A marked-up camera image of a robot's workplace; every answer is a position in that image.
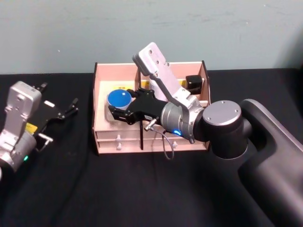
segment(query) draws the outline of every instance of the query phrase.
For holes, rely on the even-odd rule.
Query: cable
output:
[[[172,159],[174,158],[174,156],[175,156],[175,150],[174,150],[174,146],[171,144],[170,140],[169,140],[169,139],[167,138],[167,136],[165,135],[166,131],[160,132],[160,131],[154,129],[153,127],[150,127],[149,130],[154,131],[154,132],[156,132],[156,133],[159,133],[159,134],[162,136],[162,143],[163,143],[164,155],[165,155],[166,159],[172,160]],[[172,152],[171,158],[169,158],[168,155],[167,155],[167,153],[166,153],[165,144],[164,144],[164,138],[166,139],[166,141],[167,141],[167,142],[169,143],[169,145],[170,145],[171,152]]]

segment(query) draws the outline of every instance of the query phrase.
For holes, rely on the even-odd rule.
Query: wall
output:
[[[303,63],[302,0],[0,0],[0,73],[93,72],[154,41],[210,70]]]

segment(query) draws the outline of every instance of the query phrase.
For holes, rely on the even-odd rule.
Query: blue led light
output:
[[[174,130],[173,133],[178,135],[178,136],[181,136],[181,132],[179,130]]]

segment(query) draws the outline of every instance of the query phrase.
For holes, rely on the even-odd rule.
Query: black tablecloth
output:
[[[210,71],[212,102],[261,102],[300,142],[303,120],[288,91],[296,70]],[[237,165],[213,154],[97,156],[91,136],[92,74],[0,76],[0,107],[18,80],[48,82],[44,98],[79,114],[47,134],[55,141],[0,188],[1,226],[272,226],[239,182]],[[0,111],[0,127],[5,119]]]

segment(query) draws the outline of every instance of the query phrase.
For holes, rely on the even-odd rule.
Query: robotic arm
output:
[[[47,100],[41,103],[46,86],[46,83],[29,86],[19,81],[9,89],[6,120],[0,133],[0,179],[1,169],[15,173],[34,149],[42,151],[53,141],[44,134],[49,124],[64,121],[78,112],[77,99],[66,111]]]
[[[241,165],[242,184],[275,225],[303,226],[303,145],[262,104],[222,100],[203,108],[179,85],[155,43],[133,61],[157,82],[168,102],[157,100],[152,90],[129,90],[136,99],[125,111],[109,106],[116,120],[146,120],[150,123],[145,130],[159,124],[190,143],[210,141],[223,159],[240,157],[250,140],[258,153]]]

